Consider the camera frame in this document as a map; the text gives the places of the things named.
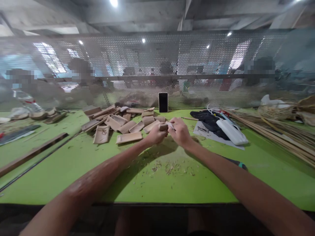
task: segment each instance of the water bottle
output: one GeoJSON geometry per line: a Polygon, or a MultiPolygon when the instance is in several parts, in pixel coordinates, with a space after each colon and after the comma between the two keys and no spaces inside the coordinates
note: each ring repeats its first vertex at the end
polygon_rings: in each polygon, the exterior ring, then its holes
{"type": "Polygon", "coordinates": [[[19,100],[31,113],[43,111],[41,106],[36,103],[35,99],[31,95],[21,91],[20,89],[13,89],[13,97],[19,100]]]}

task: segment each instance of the metal mesh panel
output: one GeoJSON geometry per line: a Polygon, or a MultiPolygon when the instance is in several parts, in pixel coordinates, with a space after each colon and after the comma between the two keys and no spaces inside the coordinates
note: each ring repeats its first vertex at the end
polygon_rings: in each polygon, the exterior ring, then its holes
{"type": "Polygon", "coordinates": [[[314,92],[315,30],[71,35],[0,39],[0,110],[20,87],[43,107],[258,105],[314,92]]]}

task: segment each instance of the green table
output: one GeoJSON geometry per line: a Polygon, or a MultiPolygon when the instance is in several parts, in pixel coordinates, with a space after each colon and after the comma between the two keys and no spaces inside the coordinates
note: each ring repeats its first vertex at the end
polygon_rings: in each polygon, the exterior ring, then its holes
{"type": "MultiPolygon", "coordinates": [[[[190,111],[174,110],[163,115],[168,119],[187,117],[190,111]]],[[[196,121],[184,121],[188,129],[193,130],[196,121]]],[[[212,140],[200,143],[215,153],[244,162],[253,175],[299,208],[315,211],[315,170],[250,129],[244,129],[243,133],[250,141],[245,151],[212,140]]],[[[74,137],[6,188],[0,203],[48,203],[81,175],[133,145],[116,145],[117,135],[114,132],[109,143],[101,145],[92,144],[93,138],[86,133],[74,137]]],[[[140,154],[98,201],[172,204],[238,202],[210,170],[178,147],[171,137],[140,154]]]]}
{"type": "MultiPolygon", "coordinates": [[[[8,112],[0,112],[1,117],[6,117],[9,115],[8,112]]],[[[10,163],[11,161],[23,156],[24,154],[31,151],[33,148],[36,148],[45,142],[51,140],[53,137],[61,133],[68,133],[69,136],[64,138],[63,140],[59,141],[52,147],[48,148],[47,150],[43,151],[39,155],[35,156],[28,162],[20,165],[18,168],[14,169],[13,171],[9,172],[2,178],[0,178],[0,188],[5,186],[9,183],[12,179],[16,176],[20,175],[23,171],[27,170],[30,166],[34,163],[38,162],[41,158],[52,152],[54,149],[61,146],[75,134],[77,134],[81,130],[81,125],[88,122],[88,118],[82,111],[76,111],[75,113],[69,113],[65,118],[60,120],[56,124],[47,125],[42,121],[32,120],[30,118],[24,120],[17,120],[14,122],[6,123],[0,126],[0,130],[7,130],[10,129],[11,131],[18,130],[19,128],[28,126],[28,125],[41,125],[41,127],[35,129],[35,133],[31,134],[27,137],[21,138],[14,142],[5,144],[0,146],[0,167],[5,166],[6,164],[10,163]],[[24,140],[30,138],[32,135],[35,135],[42,130],[44,132],[36,135],[35,137],[31,138],[30,140],[24,142],[24,140]]]]}

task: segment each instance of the ceiling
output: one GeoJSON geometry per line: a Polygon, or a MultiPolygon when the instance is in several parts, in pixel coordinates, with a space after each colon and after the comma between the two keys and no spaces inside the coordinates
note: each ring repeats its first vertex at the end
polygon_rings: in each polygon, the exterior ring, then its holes
{"type": "Polygon", "coordinates": [[[0,36],[315,26],[313,0],[2,0],[0,36]]]}

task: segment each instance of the worker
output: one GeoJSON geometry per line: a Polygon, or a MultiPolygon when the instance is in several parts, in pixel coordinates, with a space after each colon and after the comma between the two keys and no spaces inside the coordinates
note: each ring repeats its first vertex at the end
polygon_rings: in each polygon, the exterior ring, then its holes
{"type": "MultiPolygon", "coordinates": [[[[173,118],[170,122],[174,130],[169,128],[168,132],[175,142],[208,167],[274,235],[315,235],[314,221],[302,210],[248,171],[194,142],[183,120],[173,118]]],[[[119,174],[165,136],[167,131],[161,132],[155,126],[143,140],[87,172],[45,205],[21,235],[68,235],[77,218],[106,192],[119,174]]]]}

